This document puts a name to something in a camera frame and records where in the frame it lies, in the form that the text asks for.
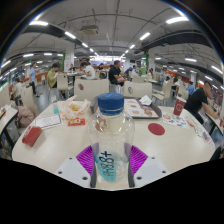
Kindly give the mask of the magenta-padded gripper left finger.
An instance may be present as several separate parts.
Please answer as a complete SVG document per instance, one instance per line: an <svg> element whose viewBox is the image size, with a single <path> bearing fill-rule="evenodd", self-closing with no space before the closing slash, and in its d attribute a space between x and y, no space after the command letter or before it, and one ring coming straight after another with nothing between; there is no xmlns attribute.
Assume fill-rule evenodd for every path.
<svg viewBox="0 0 224 224"><path fill-rule="evenodd" d="M92 147L86 147L75 157L68 157L55 174L81 187L95 188L97 174Z"/></svg>

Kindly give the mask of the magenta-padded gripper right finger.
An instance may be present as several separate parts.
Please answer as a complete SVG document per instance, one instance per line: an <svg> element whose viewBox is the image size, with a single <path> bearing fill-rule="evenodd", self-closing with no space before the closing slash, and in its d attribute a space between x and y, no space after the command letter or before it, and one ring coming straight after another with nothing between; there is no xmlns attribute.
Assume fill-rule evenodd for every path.
<svg viewBox="0 0 224 224"><path fill-rule="evenodd" d="M128 164L128 184L130 188L140 188L157 181L170 172L155 156L148 156L138 147L132 146Z"/></svg>

